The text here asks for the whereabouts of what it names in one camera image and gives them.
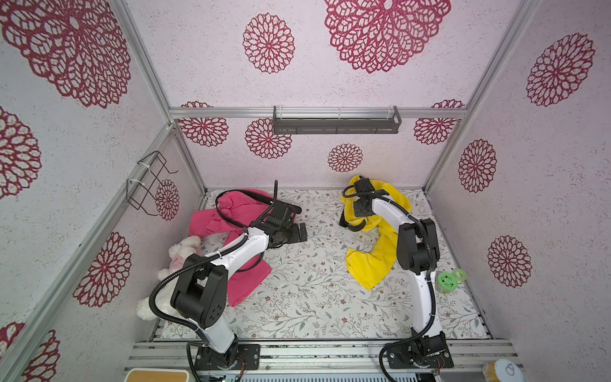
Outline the yellow trousers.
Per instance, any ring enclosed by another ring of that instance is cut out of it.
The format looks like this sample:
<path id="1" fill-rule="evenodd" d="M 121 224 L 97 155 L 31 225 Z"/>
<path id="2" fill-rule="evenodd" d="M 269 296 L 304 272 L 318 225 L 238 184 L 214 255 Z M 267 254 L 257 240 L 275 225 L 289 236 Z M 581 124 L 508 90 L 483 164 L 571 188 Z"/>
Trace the yellow trousers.
<path id="1" fill-rule="evenodd" d="M 340 196 L 346 212 L 346 219 L 350 222 L 358 217 L 354 215 L 353 202 L 356 198 Z M 359 233 L 376 233 L 377 241 L 370 251 L 361 251 L 356 248 L 349 248 L 346 257 L 346 267 L 350 275 L 366 289 L 372 290 L 381 283 L 391 272 L 396 263 L 396 248 L 398 233 L 396 229 L 380 216 L 370 216 L 367 218 L 367 226 Z"/>

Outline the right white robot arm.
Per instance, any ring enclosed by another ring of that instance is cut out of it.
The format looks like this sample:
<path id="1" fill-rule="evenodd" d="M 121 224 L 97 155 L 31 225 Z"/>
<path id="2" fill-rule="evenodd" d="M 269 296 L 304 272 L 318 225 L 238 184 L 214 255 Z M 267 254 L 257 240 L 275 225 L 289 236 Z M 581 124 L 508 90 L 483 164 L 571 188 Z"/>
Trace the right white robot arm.
<path id="1" fill-rule="evenodd" d="M 398 369 L 411 365 L 421 369 L 441 370 L 454 367 L 439 318 L 434 279 L 440 259 L 438 235 L 434 221 L 418 219 L 402 207 L 391 194 L 377 189 L 372 180 L 358 176 L 342 196 L 355 201 L 356 216 L 379 216 L 398 233 L 396 259 L 415 288 L 415 314 L 411 335 L 385 345 L 379 353 L 379 364 L 387 373 L 384 359 L 396 361 Z"/>

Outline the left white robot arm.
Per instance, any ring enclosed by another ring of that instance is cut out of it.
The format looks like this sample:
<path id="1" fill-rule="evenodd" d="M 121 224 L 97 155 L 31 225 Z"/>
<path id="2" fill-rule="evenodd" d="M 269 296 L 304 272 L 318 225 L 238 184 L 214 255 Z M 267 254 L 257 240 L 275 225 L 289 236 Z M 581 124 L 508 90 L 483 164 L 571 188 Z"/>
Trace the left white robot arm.
<path id="1" fill-rule="evenodd" d="M 268 249 L 307 241 L 306 225 L 294 221 L 301 212 L 297 205 L 272 199 L 253 222 L 238 224 L 238 238 L 214 253 L 190 256 L 183 269 L 173 274 L 177 283 L 170 305 L 180 315 L 173 321 L 202 340 L 200 365 L 230 369 L 243 360 L 239 339 L 224 317 L 229 281 Z"/>

